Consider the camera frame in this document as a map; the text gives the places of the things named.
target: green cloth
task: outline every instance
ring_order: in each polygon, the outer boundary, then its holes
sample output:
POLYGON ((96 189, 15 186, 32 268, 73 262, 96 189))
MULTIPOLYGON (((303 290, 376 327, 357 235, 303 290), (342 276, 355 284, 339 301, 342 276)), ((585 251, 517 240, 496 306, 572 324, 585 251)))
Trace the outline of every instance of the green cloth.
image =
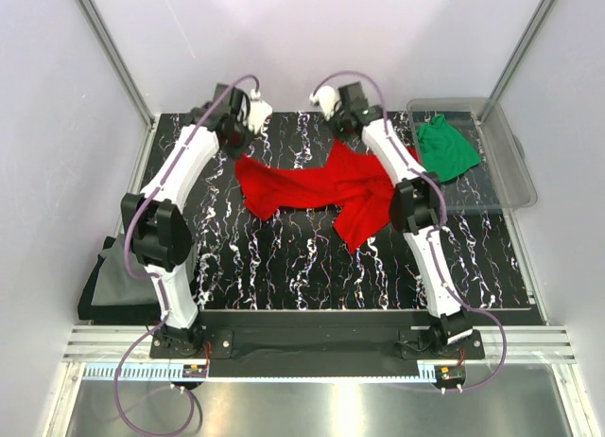
POLYGON ((455 179, 481 162, 473 146, 460 131, 445 121, 443 114, 420 126, 418 142, 424 168, 437 172, 442 183, 455 179))

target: wall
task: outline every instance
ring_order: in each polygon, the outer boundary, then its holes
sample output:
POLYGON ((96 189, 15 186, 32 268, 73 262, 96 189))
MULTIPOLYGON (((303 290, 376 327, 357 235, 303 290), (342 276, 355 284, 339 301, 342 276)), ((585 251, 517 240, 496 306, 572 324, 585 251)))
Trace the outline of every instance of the wall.
POLYGON ((307 110, 358 69, 391 109, 488 96, 540 0, 95 0, 150 109, 188 111, 254 72, 276 110, 307 110))
POLYGON ((503 99, 538 190, 519 212, 550 318, 570 333, 605 428, 605 11, 602 0, 560 0, 503 99))
POLYGON ((75 0, 0 0, 0 423, 40 429, 144 127, 75 0))

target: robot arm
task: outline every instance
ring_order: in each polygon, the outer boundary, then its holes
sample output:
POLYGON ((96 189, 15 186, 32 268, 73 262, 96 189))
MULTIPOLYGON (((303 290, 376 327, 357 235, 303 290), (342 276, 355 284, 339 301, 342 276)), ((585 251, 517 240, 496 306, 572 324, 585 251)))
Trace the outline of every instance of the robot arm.
POLYGON ((361 84, 341 87, 338 92, 321 87, 311 96, 311 103, 320 107, 336 137, 360 135, 389 175, 394 187, 390 218, 395 229, 404 233, 423 278, 426 307, 435 320, 429 332, 431 343, 439 348, 470 336, 473 328, 455 295, 441 248, 439 199, 421 177, 438 184, 437 176, 426 173, 407 152, 390 121, 383 118, 382 108, 369 106, 361 84))
MULTIPOLYGON (((217 85, 214 100, 225 89, 226 86, 217 85)), ((121 204, 124 227, 129 227, 135 212, 151 199, 136 223, 130 248, 150 273, 162 315, 167 313, 164 336, 178 341, 182 348, 199 345, 191 331, 199 311, 191 297, 185 268, 194 246, 182 217, 185 202, 199 174, 218 151, 223 149, 228 156, 239 158, 272 111, 259 94, 252 94, 250 99, 233 89, 193 135, 210 105, 208 102, 194 108, 186 116, 179 139, 158 174, 141 194, 127 194, 121 204)))

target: black marble tabletop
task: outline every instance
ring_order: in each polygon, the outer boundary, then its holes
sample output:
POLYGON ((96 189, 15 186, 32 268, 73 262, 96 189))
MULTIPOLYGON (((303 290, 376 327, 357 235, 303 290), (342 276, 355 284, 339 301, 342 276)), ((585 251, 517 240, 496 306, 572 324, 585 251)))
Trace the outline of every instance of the black marble tabletop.
MULTIPOLYGON (((406 145, 407 114, 390 115, 406 145)), ((163 114, 143 183, 159 170, 182 127, 180 114, 163 114)), ((318 113, 277 113, 249 156, 268 166, 323 166, 333 140, 318 113)), ((350 147, 365 152, 353 141, 350 147)), ((243 204, 233 161, 222 152, 194 185, 184 217, 199 250, 197 301, 206 309, 410 309, 423 307, 422 279, 401 234, 390 226, 353 255, 334 231, 338 208, 280 209, 268 221, 243 204)), ((463 199, 491 199, 478 166, 456 186, 463 199)), ((441 243, 452 278, 471 306, 528 307, 504 217, 497 212, 450 214, 441 243)))

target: plastic bin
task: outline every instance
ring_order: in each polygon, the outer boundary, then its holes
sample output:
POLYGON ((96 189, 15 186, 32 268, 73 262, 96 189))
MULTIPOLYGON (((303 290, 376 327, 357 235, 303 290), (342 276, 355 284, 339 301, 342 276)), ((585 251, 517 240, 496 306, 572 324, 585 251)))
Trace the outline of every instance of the plastic bin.
POLYGON ((520 143, 499 104, 487 98, 413 99, 407 104, 414 146, 422 160, 418 129, 444 114, 481 157, 481 163, 442 184, 450 212, 498 211, 530 207, 537 200, 520 143))

